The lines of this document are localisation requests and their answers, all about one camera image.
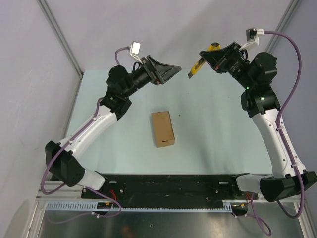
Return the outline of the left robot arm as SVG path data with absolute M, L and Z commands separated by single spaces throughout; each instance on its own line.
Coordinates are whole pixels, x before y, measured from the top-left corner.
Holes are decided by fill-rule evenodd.
M 68 137 L 46 144 L 45 173 L 51 173 L 63 186 L 88 187 L 98 198 L 106 197 L 109 185 L 105 177 L 84 168 L 79 158 L 102 132 L 125 115 L 132 104 L 131 95 L 148 83 L 163 85 L 180 71 L 180 66 L 158 62 L 151 56 L 134 63 L 131 72 L 122 65 L 114 66 L 108 73 L 106 94 L 97 100 L 94 113 Z

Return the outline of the yellow utility knife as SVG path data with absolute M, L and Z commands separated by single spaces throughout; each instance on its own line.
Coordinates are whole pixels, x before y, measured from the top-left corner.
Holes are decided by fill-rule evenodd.
M 221 48 L 221 45 L 217 42 L 211 43 L 209 47 L 207 48 L 207 51 L 215 51 L 219 50 Z M 200 58 L 194 66 L 191 68 L 190 72 L 188 73 L 188 78 L 191 79 L 197 72 L 201 69 L 201 67 L 204 65 L 206 61 L 203 58 Z

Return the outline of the brown cardboard express box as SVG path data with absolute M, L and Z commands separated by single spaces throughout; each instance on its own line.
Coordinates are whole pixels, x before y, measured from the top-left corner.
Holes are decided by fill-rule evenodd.
M 174 145 L 175 135 L 169 111 L 152 113 L 157 148 Z

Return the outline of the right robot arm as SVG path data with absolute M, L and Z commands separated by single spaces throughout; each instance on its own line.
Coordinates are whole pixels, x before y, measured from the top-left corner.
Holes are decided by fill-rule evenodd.
M 281 106 L 271 82 L 277 75 L 277 58 L 267 52 L 258 53 L 252 61 L 233 42 L 229 46 L 201 51 L 200 56 L 217 73 L 229 73 L 243 88 L 242 109 L 258 128 L 268 151 L 272 174 L 243 174 L 229 185 L 229 195 L 240 199 L 247 192 L 260 193 L 268 202 L 276 202 L 305 192 L 317 181 L 308 171 L 290 141 L 282 117 Z

